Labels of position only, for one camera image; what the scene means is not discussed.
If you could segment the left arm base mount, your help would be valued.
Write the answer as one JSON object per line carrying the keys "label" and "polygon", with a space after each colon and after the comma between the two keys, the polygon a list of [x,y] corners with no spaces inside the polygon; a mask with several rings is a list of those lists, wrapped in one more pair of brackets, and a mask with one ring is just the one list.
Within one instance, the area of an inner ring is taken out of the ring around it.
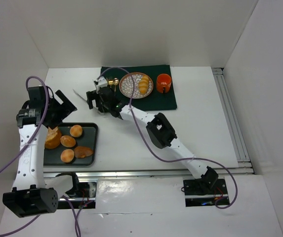
{"label": "left arm base mount", "polygon": [[96,208],[97,181],[80,181],[77,189],[67,191],[65,196],[75,210]]}

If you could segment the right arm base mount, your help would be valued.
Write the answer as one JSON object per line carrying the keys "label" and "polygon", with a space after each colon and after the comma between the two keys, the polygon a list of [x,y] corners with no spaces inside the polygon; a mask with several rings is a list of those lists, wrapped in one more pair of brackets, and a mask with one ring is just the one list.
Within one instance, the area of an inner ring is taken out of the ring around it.
{"label": "right arm base mount", "polygon": [[203,191],[197,179],[183,180],[181,191],[185,195],[186,207],[226,206],[230,204],[225,179],[218,179],[210,191]]}

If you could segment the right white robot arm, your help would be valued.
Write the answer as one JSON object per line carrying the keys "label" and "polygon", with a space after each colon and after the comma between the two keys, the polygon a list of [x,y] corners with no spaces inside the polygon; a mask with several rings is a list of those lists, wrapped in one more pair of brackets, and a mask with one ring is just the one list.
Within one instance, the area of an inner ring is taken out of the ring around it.
{"label": "right white robot arm", "polygon": [[94,101],[100,112],[108,112],[115,118],[134,122],[135,125],[140,122],[145,126],[152,144],[159,149],[169,151],[175,157],[175,160],[162,158],[159,160],[166,163],[182,163],[198,179],[200,189],[207,192],[213,188],[218,179],[217,172],[206,164],[206,159],[196,158],[182,144],[164,114],[150,114],[119,100],[107,79],[102,76],[94,79],[93,83],[95,90],[86,93],[90,109],[93,109]]}

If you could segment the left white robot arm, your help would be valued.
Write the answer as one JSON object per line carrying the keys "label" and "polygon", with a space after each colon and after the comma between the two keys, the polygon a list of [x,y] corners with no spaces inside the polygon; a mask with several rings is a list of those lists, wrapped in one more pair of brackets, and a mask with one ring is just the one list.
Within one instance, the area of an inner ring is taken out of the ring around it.
{"label": "left white robot arm", "polygon": [[74,104],[56,91],[51,98],[42,86],[28,88],[29,100],[16,116],[20,134],[18,169],[11,192],[4,193],[3,204],[19,218],[54,213],[59,199],[69,196],[78,187],[73,172],[58,174],[48,184],[43,175],[45,140],[48,129],[54,129],[70,113],[76,111]]}

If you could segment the striped long bread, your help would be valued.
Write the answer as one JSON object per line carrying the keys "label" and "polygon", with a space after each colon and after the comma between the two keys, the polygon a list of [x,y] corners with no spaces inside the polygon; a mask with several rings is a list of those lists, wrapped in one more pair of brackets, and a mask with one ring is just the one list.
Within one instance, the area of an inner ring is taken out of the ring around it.
{"label": "striped long bread", "polygon": [[140,94],[144,95],[148,91],[149,88],[149,77],[143,75],[138,84]]}

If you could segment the metal tongs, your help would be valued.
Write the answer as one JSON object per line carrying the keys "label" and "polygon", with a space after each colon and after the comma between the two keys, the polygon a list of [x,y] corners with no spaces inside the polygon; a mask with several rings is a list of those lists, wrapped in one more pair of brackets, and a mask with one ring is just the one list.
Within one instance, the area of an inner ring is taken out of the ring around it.
{"label": "metal tongs", "polygon": [[75,95],[77,95],[82,101],[84,101],[84,103],[89,107],[90,110],[93,110],[93,109],[94,109],[98,114],[102,115],[102,112],[100,112],[97,107],[95,107],[95,106],[90,107],[88,101],[87,101],[84,97],[82,97],[82,96],[81,96],[77,91],[75,91],[74,89],[73,89],[73,93],[74,93]]}

